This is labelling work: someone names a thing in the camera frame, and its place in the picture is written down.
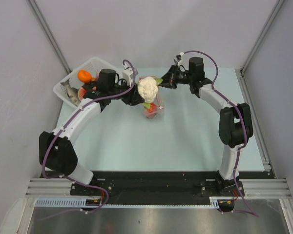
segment plastic basket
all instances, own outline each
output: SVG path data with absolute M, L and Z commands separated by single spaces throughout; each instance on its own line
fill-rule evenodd
M 80 70 L 86 70 L 92 75 L 92 77 L 96 77 L 97 73 L 104 68 L 115 70 L 119 74 L 120 78 L 122 78 L 122 72 L 119 69 L 100 58 L 94 57 L 80 65 L 78 68 L 74 69 L 69 75 L 57 83 L 53 87 L 53 92 L 69 106 L 77 108 L 77 106 L 75 106 L 67 96 L 66 88 L 61 85 L 61 83 L 69 80 L 69 84 L 72 88 L 79 89 L 84 84 L 77 77 L 77 74 Z

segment orange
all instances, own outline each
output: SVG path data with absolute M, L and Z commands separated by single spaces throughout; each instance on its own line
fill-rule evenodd
M 80 70 L 77 74 L 78 79 L 83 83 L 89 83 L 92 80 L 92 75 L 85 70 Z

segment green leaf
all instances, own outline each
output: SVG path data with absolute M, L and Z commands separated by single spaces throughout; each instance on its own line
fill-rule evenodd
M 151 103 L 144 102 L 144 103 L 142 103 L 142 105 L 144 105 L 144 107 L 146 107 L 147 109 L 151 108 Z
M 156 85 L 160 85 L 163 82 L 162 78 L 154 78 L 156 81 Z

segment light blue table surface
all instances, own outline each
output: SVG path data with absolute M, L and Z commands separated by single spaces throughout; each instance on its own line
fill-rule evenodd
M 138 69 L 139 76 L 158 76 L 168 68 Z M 215 69 L 205 68 L 213 79 Z M 215 85 L 235 102 L 244 102 L 233 68 L 220 68 Z M 160 88 L 165 102 L 163 117 L 147 119 L 140 105 L 130 107 L 113 100 L 93 118 L 74 146 L 79 162 L 93 171 L 215 171 L 222 160 L 219 115 L 203 100 L 178 85 Z M 58 125 L 73 112 L 63 104 Z M 263 171 L 253 136 L 242 153 L 241 171 Z

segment white wall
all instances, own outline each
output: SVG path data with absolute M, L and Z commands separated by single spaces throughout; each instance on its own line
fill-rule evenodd
M 246 71 L 246 83 L 272 165 L 293 195 L 293 0 L 277 16 Z
M 38 137 L 55 124 L 65 76 L 25 0 L 0 0 L 0 224 L 40 171 Z
M 70 68 L 93 55 L 168 67 L 202 50 L 241 68 L 276 0 L 37 0 Z

